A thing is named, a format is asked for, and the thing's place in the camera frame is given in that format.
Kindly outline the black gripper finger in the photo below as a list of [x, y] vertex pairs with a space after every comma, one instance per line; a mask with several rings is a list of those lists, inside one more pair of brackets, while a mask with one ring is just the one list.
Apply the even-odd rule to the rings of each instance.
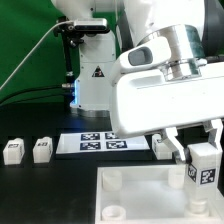
[[187, 150], [177, 140], [178, 132], [176, 127], [165, 128], [161, 131], [162, 142], [171, 150], [174, 154], [174, 158], [177, 164], [187, 163]]
[[208, 142], [212, 145], [218, 145], [221, 140], [223, 124], [221, 119], [213, 119], [203, 123], [204, 130], [209, 134]]

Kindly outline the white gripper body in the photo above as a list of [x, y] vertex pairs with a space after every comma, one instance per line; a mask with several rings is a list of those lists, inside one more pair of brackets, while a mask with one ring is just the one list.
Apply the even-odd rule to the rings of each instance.
[[224, 118], [224, 62], [203, 65], [197, 78], [167, 81], [162, 67], [170, 58], [168, 40], [159, 37], [122, 53], [114, 63], [110, 119], [117, 136]]

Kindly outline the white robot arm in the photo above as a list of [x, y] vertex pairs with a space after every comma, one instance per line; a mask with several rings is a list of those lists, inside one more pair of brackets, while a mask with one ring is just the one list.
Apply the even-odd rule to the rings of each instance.
[[220, 154], [224, 62], [213, 62], [224, 41], [219, 0], [119, 0], [117, 29], [128, 50], [113, 65], [110, 119], [121, 138], [159, 133], [185, 162], [179, 128], [201, 124], [209, 133], [200, 154]]

